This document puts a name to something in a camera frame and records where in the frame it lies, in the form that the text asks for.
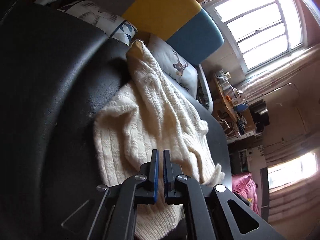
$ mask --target black leather sofa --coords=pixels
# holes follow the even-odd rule
[[[45,6],[17,2],[0,25],[0,239],[69,239],[60,224],[101,183],[95,114],[129,81],[128,46]],[[209,125],[208,145],[231,188],[224,132],[176,82]],[[181,239],[183,223],[166,239]]]

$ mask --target yellow object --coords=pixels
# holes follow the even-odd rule
[[[136,0],[122,15],[138,31],[166,41],[201,10],[196,0]]]

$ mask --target cream knit sweater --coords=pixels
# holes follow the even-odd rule
[[[133,42],[126,56],[132,81],[104,106],[94,124],[104,183],[114,186],[136,174],[141,164],[150,161],[152,149],[161,154],[169,149],[172,162],[200,183],[219,183],[224,173],[212,161],[207,122],[163,75],[142,41]],[[164,237],[183,218],[181,205],[164,203],[162,162],[158,185],[157,203],[138,206],[135,234],[141,240]]]

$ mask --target blue headboard panel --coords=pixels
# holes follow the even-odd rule
[[[166,42],[195,66],[220,48],[224,40],[214,21],[202,8]]]

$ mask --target throw pillow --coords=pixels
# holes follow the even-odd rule
[[[198,89],[197,70],[169,44],[154,34],[150,35],[147,47],[159,63],[162,71],[196,98]]]
[[[136,27],[130,22],[119,15],[100,8],[89,0],[73,2],[61,7],[59,11],[88,22],[103,30],[110,38],[122,41],[127,45],[130,45],[133,36],[137,32]]]

